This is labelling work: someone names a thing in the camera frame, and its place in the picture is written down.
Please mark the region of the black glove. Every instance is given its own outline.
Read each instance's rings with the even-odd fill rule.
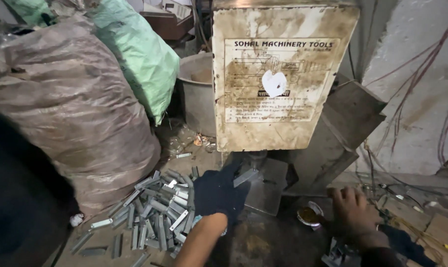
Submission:
[[[207,216],[223,213],[227,224],[237,221],[237,216],[244,209],[245,198],[250,190],[250,183],[242,183],[234,188],[234,174],[240,162],[235,161],[221,171],[206,171],[194,182],[195,215]]]

